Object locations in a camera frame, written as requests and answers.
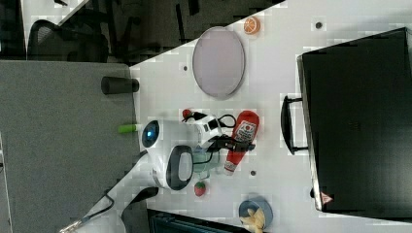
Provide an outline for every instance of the cable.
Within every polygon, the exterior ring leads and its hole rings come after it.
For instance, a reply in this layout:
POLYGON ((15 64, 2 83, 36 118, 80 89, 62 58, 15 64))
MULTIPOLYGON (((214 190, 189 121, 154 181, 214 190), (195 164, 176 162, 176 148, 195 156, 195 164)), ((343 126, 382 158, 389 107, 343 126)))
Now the cable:
POLYGON ((226 128, 234 128, 234 126, 236 125, 236 118, 233 115, 223 115, 220 118, 218 118, 218 121, 219 121, 219 124, 222 127, 226 127, 226 128), (227 126, 225 123, 223 123, 222 119, 225 118, 225 117, 231 117, 233 119, 233 122, 234 122, 233 125, 227 126))
POLYGON ((188 122, 188 120, 189 120, 190 118, 194 118, 194 116, 193 116, 193 115, 187 116, 186 118, 182 119, 182 122, 188 122))
POLYGON ((194 164, 204 164, 204 163, 208 163, 208 162, 210 162, 210 161, 212 160, 212 157, 213 157, 213 153, 211 152, 211 153, 210 153, 210 157, 209 157, 209 159, 208 159, 207 161, 196 162, 196 163, 193 163, 193 165, 194 165, 194 164))
POLYGON ((94 213, 94 214, 92 214, 92 215, 83 217, 83 218, 82 218, 82 224, 85 224, 87 221, 89 221, 89 220, 90 220, 92 217, 94 217, 94 216, 98 216, 98 215, 100 215, 100 214, 103 214, 103 213, 109 211, 109 210, 115 205, 115 200, 113 200, 112 197, 110 197, 107 193, 104 194, 104 195, 107 197, 107 199, 110 200, 110 202, 111 202, 110 206, 108 206, 108 207, 106 207, 105 209, 103 209, 103 210, 101 210, 101 211, 98 211, 98 212, 96 212, 96 213, 94 213))

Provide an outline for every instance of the white table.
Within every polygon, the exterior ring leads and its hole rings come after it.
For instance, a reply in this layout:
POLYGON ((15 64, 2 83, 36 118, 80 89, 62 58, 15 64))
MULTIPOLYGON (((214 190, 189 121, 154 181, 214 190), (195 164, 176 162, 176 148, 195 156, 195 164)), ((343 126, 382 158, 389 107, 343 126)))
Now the white table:
POLYGON ((56 25, 61 25, 67 18, 85 5, 88 0, 63 0, 67 6, 54 3, 53 0, 20 0, 24 41, 27 49, 30 29, 39 19, 48 20, 56 25))
MULTIPOLYGON (((132 78, 141 85, 135 94, 135 105, 137 120, 142 124, 154 118, 179 119, 185 108, 202 109, 217 116, 237 116, 242 110, 251 109, 261 120, 257 147, 243 158, 233 177, 218 169, 208 181, 207 194, 201 198, 193 193, 197 179, 181 191, 162 189, 147 200, 148 208, 240 226, 240 203, 249 194, 258 193, 273 209, 268 232, 410 232, 412 225, 406 223, 316 211, 309 196, 312 182, 307 152, 295 156, 289 153, 282 139, 280 112, 286 94, 299 96, 296 58, 300 54, 412 26, 412 2, 289 0, 256 16, 262 23, 257 36, 243 33, 244 20, 227 27, 238 34, 247 64, 245 82, 228 100, 215 100, 197 86, 191 71, 196 41, 131 67, 132 78), (314 26, 317 21, 324 24, 320 30, 314 26), (252 170, 257 171, 255 177, 250 175, 252 170)), ((304 146, 301 105, 294 107, 295 139, 298 146, 304 146)))

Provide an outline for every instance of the red object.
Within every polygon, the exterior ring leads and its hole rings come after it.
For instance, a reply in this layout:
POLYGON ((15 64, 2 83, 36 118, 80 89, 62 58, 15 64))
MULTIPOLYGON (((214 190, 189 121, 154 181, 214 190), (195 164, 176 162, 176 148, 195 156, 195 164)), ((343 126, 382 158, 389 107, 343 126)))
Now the red object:
POLYGON ((206 184, 204 182, 198 182, 194 185, 194 194, 201 196, 206 192, 206 184))
POLYGON ((333 198, 321 192, 322 203, 326 205, 327 203, 333 201, 333 198))
POLYGON ((191 115, 191 110, 185 109, 185 110, 182 111, 183 118, 187 118, 190 115, 191 115))
MULTIPOLYGON (((242 143, 251 143, 258 132, 258 115, 252 111, 243 111, 240 113, 233 128, 232 138, 242 143)), ((245 152, 230 151, 227 154, 224 172, 231 176, 236 170, 237 165, 242 160, 245 152)))

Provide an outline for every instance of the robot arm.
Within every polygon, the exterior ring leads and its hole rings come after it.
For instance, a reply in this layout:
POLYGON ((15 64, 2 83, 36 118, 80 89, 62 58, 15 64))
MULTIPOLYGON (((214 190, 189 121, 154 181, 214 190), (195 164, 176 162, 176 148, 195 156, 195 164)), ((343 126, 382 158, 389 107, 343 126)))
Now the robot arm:
POLYGON ((194 113, 194 122, 153 120, 143 130, 142 145, 147 152, 82 219, 59 233, 125 233, 121 214, 148 187, 181 190, 191 179, 192 152, 252 150, 254 145, 236 142, 223 134, 220 119, 194 113))
POLYGON ((125 233, 123 210, 145 188, 156 186, 153 165, 144 154, 137 164, 103 196, 82 219, 61 229, 60 233, 125 233))

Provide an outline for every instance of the black cup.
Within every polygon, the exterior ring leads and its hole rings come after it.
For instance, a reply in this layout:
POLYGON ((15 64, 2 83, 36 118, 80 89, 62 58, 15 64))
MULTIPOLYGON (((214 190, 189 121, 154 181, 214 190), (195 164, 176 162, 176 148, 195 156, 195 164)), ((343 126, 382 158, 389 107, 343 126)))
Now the black cup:
POLYGON ((134 79, 103 77, 101 88, 106 95, 132 93, 139 90, 139 82, 134 79))

